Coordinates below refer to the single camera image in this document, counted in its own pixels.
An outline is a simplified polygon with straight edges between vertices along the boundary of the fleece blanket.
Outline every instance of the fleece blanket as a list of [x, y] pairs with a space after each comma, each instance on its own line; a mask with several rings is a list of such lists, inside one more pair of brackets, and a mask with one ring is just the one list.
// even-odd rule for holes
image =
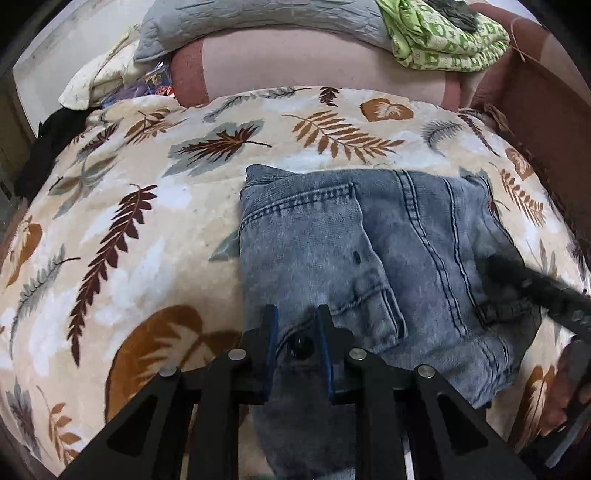
[[[255, 163], [480, 175], [525, 262], [589, 290], [532, 167], [474, 117], [307, 86], [188, 109], [159, 96], [119, 102], [59, 155], [0, 272], [0, 415], [55, 474], [164, 363], [201, 367], [236, 344], [238, 195]], [[516, 383], [495, 397], [488, 421], [512, 446], [537, 435], [569, 337], [545, 319]], [[241, 478], [271, 474], [250, 415], [239, 439]]]

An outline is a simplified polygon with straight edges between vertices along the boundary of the jeans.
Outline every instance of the jeans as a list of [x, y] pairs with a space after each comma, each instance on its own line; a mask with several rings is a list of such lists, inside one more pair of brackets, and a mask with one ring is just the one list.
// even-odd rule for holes
[[271, 398], [252, 409], [280, 478], [355, 463], [352, 406], [331, 406], [316, 354], [289, 351], [326, 303], [336, 326], [396, 367], [435, 367], [474, 407], [513, 382], [539, 308], [489, 280], [488, 255], [522, 262], [480, 177], [415, 171], [294, 174], [252, 165], [241, 192], [245, 330], [280, 317]]

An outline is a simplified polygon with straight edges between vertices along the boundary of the green patterned cloth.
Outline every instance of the green patterned cloth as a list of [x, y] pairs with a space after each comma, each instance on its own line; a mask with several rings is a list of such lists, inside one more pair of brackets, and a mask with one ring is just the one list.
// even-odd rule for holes
[[422, 0], [376, 0], [399, 63], [417, 70], [479, 72], [501, 58], [509, 35], [477, 14], [478, 31], [455, 27]]

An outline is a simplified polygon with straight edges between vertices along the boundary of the gray pillow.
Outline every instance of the gray pillow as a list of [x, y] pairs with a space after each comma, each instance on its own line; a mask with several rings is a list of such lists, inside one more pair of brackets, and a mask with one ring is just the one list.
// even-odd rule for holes
[[374, 0], [155, 0], [139, 29], [136, 61], [150, 61], [226, 28], [297, 25], [345, 33], [388, 51]]

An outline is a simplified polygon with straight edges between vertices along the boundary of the black cloth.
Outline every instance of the black cloth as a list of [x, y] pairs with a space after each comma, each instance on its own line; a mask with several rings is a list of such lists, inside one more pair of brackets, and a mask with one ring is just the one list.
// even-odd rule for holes
[[29, 159], [14, 184], [14, 193], [25, 197], [29, 205], [47, 181], [56, 157], [86, 128], [86, 118], [93, 111], [60, 108], [45, 123], [39, 123], [39, 135], [33, 142]]
[[470, 33], [478, 29], [476, 14], [465, 2], [456, 0], [424, 0], [427, 5], [437, 10], [457, 28]]

